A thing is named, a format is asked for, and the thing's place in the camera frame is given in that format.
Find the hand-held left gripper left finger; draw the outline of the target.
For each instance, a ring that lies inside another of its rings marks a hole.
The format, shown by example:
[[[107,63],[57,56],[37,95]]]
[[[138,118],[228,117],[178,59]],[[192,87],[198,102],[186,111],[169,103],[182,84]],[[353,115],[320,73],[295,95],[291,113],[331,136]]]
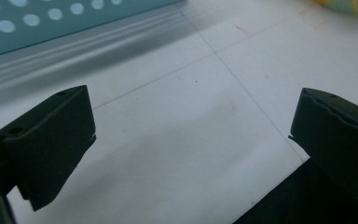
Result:
[[[59,91],[0,130],[0,191],[35,211],[55,200],[96,140],[88,88]]]

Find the teal perforated plastic basket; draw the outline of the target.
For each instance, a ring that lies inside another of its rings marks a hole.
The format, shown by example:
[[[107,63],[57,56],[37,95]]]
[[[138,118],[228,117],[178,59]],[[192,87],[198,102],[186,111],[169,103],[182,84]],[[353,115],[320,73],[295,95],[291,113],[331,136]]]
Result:
[[[182,0],[0,0],[0,54]]]

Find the orange-slice print fabric bag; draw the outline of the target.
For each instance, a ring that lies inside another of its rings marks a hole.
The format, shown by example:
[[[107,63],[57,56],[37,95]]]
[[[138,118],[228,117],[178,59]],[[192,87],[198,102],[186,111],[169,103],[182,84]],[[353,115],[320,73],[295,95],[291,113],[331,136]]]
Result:
[[[323,7],[358,17],[358,0],[314,0]]]

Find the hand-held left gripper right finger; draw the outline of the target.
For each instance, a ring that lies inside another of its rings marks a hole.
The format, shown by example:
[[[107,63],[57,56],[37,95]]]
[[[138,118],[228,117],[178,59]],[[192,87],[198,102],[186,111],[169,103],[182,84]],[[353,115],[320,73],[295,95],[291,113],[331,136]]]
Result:
[[[333,183],[358,200],[358,105],[333,93],[305,88],[291,138]]]

